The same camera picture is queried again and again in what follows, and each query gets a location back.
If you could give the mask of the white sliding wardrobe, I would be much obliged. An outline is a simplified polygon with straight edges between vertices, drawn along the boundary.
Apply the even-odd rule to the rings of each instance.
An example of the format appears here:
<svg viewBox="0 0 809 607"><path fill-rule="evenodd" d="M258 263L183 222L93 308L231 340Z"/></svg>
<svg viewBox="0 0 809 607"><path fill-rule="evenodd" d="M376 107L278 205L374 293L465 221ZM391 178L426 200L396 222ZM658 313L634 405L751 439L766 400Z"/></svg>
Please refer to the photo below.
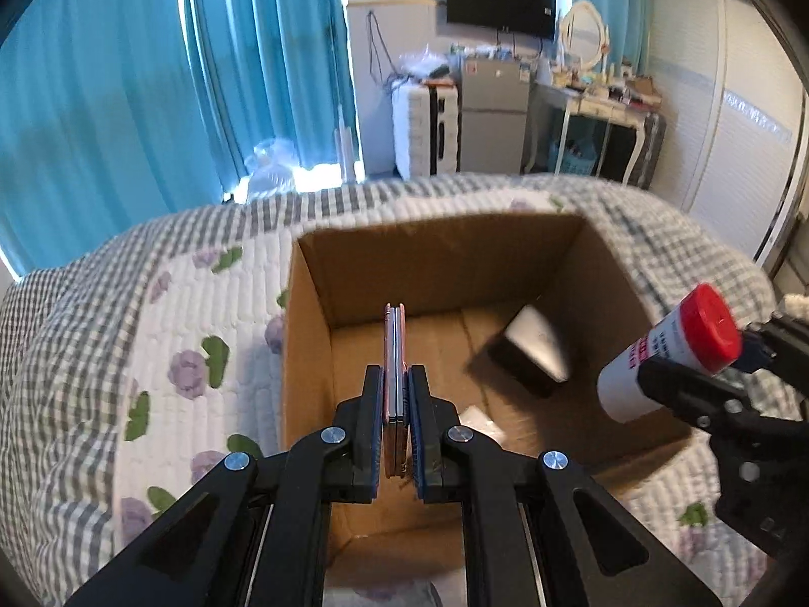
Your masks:
<svg viewBox="0 0 809 607"><path fill-rule="evenodd" d="M803 187L807 97L750 0L650 0L666 133L651 192L765 265Z"/></svg>

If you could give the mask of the blue curtain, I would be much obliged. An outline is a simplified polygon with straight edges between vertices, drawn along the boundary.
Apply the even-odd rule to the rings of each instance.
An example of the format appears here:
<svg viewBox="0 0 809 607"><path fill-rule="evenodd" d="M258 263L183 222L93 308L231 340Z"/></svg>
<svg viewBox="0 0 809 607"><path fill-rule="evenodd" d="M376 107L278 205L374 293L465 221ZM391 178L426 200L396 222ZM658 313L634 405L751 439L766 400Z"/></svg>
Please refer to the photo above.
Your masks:
<svg viewBox="0 0 809 607"><path fill-rule="evenodd" d="M2 0L2 251L55 267L356 132L341 0Z"/></svg>

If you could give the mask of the white bottle red cap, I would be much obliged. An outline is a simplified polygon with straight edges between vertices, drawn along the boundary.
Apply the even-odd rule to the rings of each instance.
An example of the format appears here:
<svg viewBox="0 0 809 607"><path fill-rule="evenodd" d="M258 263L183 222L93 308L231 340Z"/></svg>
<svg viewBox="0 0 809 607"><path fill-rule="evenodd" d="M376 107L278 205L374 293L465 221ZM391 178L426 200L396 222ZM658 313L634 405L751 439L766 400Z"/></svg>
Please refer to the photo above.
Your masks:
<svg viewBox="0 0 809 607"><path fill-rule="evenodd" d="M742 345L742 333L726 300L713 286L699 284L603 367L597 379L599 403L613 421L643 417L658 410L638 381L639 367L647 359L659 356L699 374L716 375L739 359Z"/></svg>

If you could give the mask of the pink card case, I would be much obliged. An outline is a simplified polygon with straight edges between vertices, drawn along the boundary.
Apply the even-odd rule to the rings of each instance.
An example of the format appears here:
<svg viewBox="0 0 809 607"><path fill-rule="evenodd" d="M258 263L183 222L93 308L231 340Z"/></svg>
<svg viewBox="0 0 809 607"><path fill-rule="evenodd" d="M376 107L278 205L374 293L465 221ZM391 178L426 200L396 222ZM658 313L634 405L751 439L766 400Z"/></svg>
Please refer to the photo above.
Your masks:
<svg viewBox="0 0 809 607"><path fill-rule="evenodd" d="M406 319L402 304L387 304L384 318L384 455L388 478L406 474Z"/></svg>

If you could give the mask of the clear plastic bag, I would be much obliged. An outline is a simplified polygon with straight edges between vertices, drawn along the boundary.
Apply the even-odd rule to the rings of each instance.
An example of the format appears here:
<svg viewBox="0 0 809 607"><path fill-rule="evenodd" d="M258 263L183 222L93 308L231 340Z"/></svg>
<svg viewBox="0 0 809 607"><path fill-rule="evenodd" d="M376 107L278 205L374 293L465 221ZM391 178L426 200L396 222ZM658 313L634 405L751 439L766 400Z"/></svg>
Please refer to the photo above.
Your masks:
<svg viewBox="0 0 809 607"><path fill-rule="evenodd" d="M244 166L248 172L248 201L296 191L299 156L289 139L259 141L245 158Z"/></svg>

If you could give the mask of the black square box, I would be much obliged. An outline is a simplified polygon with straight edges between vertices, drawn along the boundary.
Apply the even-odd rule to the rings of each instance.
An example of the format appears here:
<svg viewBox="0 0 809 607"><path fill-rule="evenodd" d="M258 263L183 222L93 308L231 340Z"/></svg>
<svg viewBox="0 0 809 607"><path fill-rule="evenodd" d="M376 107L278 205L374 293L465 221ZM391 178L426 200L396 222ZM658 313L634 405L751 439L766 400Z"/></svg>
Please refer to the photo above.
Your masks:
<svg viewBox="0 0 809 607"><path fill-rule="evenodd" d="M532 395L549 398L572 377L572 360L557 327L533 304L521 307L488 344L488 355Z"/></svg>

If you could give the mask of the white oval vanity mirror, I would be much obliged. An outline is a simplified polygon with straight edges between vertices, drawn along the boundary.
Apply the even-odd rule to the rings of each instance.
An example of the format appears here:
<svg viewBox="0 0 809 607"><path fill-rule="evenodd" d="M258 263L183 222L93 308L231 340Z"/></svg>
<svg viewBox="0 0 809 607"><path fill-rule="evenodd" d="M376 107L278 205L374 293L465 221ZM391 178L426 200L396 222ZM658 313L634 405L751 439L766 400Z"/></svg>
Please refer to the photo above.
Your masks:
<svg viewBox="0 0 809 607"><path fill-rule="evenodd" d="M578 71L597 69L609 58L609 29L590 0L577 0L559 22L565 63Z"/></svg>

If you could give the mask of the blue laundry basket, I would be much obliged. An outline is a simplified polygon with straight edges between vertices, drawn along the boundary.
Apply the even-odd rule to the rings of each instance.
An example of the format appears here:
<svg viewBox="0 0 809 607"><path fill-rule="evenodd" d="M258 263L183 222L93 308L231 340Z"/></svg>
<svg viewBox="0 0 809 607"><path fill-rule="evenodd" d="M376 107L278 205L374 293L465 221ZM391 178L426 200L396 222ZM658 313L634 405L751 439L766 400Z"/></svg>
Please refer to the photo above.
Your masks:
<svg viewBox="0 0 809 607"><path fill-rule="evenodd" d="M549 146L549 170L561 174L574 176L591 176L597 164L598 153L593 141L568 140L564 151L559 151L557 141L551 141Z"/></svg>

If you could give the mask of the cardboard box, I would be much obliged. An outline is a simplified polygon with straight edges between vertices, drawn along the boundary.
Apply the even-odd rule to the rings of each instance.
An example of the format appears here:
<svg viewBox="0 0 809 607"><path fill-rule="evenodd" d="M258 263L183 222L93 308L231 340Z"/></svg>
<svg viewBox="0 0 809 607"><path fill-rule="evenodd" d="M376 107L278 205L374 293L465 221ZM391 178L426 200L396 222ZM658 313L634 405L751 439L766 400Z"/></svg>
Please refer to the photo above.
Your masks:
<svg viewBox="0 0 809 607"><path fill-rule="evenodd" d="M507 211L358 229L322 229L292 251L284 342L284 443L331 425L359 396L366 369L384 379L387 304L402 304L407 371L459 414L481 408L505 433L503 450L559 451L614 497L639 483L690 435L670 412L613 421L599 403L603 367L649 332L653 318L605 238L577 215ZM561 333L572 377L532 395L493 363L488 344L526 304ZM413 473L385 475L370 503L331 507L321 603L428 605L466 589L458 504L428 504Z"/></svg>

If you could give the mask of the black wall television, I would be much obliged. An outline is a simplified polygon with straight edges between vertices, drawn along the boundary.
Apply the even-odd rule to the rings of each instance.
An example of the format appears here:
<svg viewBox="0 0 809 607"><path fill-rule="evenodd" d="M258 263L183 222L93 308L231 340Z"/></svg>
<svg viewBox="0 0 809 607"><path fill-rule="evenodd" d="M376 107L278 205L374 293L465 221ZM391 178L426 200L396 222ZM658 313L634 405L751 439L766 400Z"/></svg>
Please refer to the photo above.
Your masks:
<svg viewBox="0 0 809 607"><path fill-rule="evenodd" d="M557 0L445 0L447 22L553 40Z"/></svg>

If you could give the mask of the white suitcase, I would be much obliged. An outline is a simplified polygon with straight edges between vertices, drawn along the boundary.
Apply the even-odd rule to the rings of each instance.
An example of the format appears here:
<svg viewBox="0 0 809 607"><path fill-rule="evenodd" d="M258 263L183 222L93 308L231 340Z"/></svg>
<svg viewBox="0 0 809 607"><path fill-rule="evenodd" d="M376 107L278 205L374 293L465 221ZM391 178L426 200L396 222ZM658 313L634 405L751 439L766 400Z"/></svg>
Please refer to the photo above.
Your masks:
<svg viewBox="0 0 809 607"><path fill-rule="evenodd" d="M391 93L395 168L403 180L458 170L458 91L450 85L401 83Z"/></svg>

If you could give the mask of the white dressing table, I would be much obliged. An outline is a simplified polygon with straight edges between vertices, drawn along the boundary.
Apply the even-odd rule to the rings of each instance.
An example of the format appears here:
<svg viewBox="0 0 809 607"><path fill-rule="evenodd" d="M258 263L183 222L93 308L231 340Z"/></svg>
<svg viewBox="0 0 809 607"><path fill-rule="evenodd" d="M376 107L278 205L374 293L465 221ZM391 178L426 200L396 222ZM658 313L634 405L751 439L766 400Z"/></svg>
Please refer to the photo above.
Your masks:
<svg viewBox="0 0 809 607"><path fill-rule="evenodd" d="M626 158L625 167L616 172L612 180L630 187L649 189L665 140L664 115L621 100L546 85L535 79L529 91L529 121L525 139L529 151L522 171L528 172L537 166L542 144L547 145L547 159L543 167L550 171L551 141L557 141L559 151L564 151L568 140L590 139L597 150L598 160L593 174L581 177L603 177L607 148L616 129L628 130L634 136L634 145Z"/></svg>

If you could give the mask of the grey mini fridge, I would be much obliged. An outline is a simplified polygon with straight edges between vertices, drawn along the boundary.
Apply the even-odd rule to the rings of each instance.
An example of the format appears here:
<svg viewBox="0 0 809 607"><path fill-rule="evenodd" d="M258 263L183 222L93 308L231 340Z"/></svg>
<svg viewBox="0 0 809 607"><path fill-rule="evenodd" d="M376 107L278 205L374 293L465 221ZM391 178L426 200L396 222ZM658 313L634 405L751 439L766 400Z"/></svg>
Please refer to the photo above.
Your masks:
<svg viewBox="0 0 809 607"><path fill-rule="evenodd" d="M459 63L459 171L520 174L531 71L517 60Z"/></svg>

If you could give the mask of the white power adapter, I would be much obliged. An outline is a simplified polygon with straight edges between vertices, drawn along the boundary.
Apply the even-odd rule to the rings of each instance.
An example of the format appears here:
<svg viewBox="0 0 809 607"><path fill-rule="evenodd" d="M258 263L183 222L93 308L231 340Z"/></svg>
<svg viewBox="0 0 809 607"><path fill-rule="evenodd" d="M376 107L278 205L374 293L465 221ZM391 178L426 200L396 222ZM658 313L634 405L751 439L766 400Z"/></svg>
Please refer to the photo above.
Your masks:
<svg viewBox="0 0 809 607"><path fill-rule="evenodd" d="M470 406L462 411L459 414L459 422L469 429L483 433L498 444L506 441L506 433L477 406Z"/></svg>

